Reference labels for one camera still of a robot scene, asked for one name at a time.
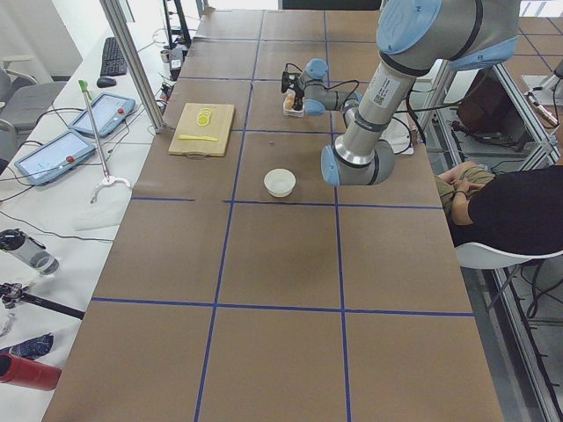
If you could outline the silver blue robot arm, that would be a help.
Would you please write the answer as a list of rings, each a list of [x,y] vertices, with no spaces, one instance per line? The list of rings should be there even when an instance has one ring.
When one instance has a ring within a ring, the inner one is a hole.
[[[309,61],[285,72],[282,89],[309,115],[340,111],[347,130],[321,153],[324,181],[331,186],[376,185],[392,173],[395,154],[381,135],[399,106],[435,61],[454,71],[505,62],[516,49],[517,1],[386,1],[377,28],[380,63],[365,94],[325,87],[328,67]]]

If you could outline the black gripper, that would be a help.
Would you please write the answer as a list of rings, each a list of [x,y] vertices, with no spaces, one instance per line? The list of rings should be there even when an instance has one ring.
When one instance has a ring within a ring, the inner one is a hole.
[[[295,110],[303,110],[303,99],[305,96],[306,85],[300,81],[295,81],[293,84],[293,91],[295,92]]]

